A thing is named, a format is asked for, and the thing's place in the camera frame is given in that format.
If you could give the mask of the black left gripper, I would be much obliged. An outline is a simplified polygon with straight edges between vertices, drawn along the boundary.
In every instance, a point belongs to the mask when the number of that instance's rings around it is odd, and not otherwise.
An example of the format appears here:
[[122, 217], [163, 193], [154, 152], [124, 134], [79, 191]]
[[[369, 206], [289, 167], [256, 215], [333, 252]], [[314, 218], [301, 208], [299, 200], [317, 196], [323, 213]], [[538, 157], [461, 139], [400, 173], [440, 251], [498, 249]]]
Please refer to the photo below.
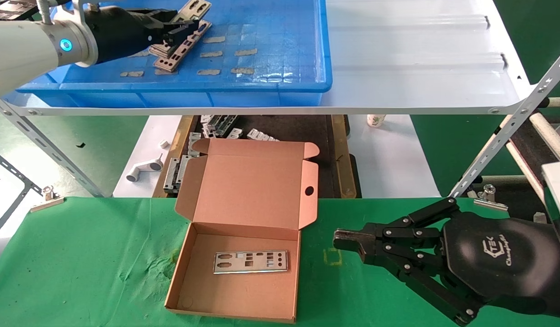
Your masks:
[[188, 20], [168, 9], [101, 7], [87, 11], [87, 26], [98, 50], [96, 64], [128, 57], [154, 44], [180, 45], [198, 30], [199, 20]]

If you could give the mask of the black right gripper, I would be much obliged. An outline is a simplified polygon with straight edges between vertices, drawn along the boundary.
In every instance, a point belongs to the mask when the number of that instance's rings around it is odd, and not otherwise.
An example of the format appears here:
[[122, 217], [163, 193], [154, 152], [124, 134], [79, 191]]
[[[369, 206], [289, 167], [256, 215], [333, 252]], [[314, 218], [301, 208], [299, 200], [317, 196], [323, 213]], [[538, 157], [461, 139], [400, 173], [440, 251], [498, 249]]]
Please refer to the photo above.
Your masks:
[[[459, 211], [443, 198], [390, 223], [339, 228], [333, 246], [356, 252], [364, 264], [383, 267], [457, 325], [469, 325], [481, 304], [437, 282], [417, 261], [390, 254], [386, 243], [420, 245], [440, 237], [430, 226]], [[560, 318], [560, 243], [551, 225], [516, 218], [461, 213], [444, 224], [448, 269], [489, 306]]]

